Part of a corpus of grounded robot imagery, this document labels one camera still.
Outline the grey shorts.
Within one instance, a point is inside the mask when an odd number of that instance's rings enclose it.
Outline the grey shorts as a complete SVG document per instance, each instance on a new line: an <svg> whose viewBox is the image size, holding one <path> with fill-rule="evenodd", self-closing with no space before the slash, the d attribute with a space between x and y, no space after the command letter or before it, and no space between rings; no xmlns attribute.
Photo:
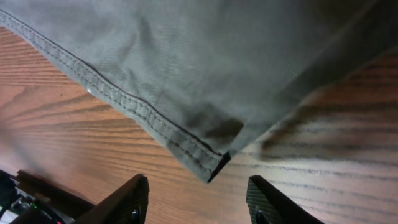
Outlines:
<svg viewBox="0 0 398 224"><path fill-rule="evenodd" d="M396 1L2 0L1 25L201 181L397 47Z"/></svg>

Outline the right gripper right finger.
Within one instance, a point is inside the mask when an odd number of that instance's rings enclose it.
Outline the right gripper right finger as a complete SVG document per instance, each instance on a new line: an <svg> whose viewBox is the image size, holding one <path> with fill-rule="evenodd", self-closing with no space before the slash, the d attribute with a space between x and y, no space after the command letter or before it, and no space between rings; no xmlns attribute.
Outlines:
<svg viewBox="0 0 398 224"><path fill-rule="evenodd" d="M260 175L248 179L246 203L252 224L323 224Z"/></svg>

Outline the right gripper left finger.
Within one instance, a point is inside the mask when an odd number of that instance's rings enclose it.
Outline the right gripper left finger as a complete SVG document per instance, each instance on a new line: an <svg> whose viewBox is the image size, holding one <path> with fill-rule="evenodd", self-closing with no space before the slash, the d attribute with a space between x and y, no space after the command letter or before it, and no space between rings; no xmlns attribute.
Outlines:
<svg viewBox="0 0 398 224"><path fill-rule="evenodd" d="M149 204L149 182L137 174L74 224L145 224Z"/></svg>

